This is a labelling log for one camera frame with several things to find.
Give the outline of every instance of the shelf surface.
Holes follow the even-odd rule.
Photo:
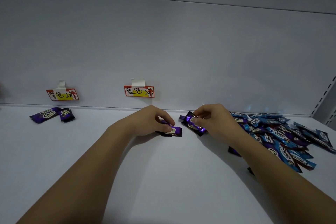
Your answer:
[[[76,120],[35,124],[45,107],[0,107],[0,223],[11,224],[100,137],[133,111],[73,108]],[[171,112],[179,124],[179,115]],[[336,132],[312,118],[291,117],[309,128]],[[136,138],[115,178],[103,223],[280,223],[248,165],[209,135]],[[336,155],[310,145],[317,167],[303,176],[336,200]]]

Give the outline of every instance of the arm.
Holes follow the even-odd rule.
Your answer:
[[[194,112],[196,125],[232,146],[290,223],[336,223],[336,202],[248,135],[221,104]]]
[[[170,132],[167,112],[148,106],[117,121],[23,215],[18,224],[100,223],[121,154],[130,140],[154,131]]]

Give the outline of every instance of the hand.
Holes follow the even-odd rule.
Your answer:
[[[159,117],[163,118],[171,125],[175,125],[170,115],[153,105],[142,108],[141,110],[119,120],[115,124],[123,126],[132,136],[145,136],[155,131],[170,132],[171,127],[167,124],[160,123]]]
[[[202,105],[194,114],[198,116],[193,120],[196,125],[204,127],[212,137],[224,140],[229,145],[232,145],[234,138],[245,133],[222,104]]]

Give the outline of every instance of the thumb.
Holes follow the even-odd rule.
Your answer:
[[[203,128],[206,128],[208,124],[208,121],[202,118],[194,118],[192,122],[195,123],[195,125],[203,127]]]
[[[159,131],[159,132],[164,132],[164,133],[168,133],[171,131],[171,126],[169,126],[168,124],[160,124],[158,123],[156,126],[156,130],[155,131]]]

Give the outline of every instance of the forearm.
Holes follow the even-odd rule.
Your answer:
[[[121,154],[132,138],[110,126],[18,223],[100,223]]]
[[[336,223],[336,204],[333,199],[244,131],[233,137],[232,146],[246,160],[258,181],[290,222]]]

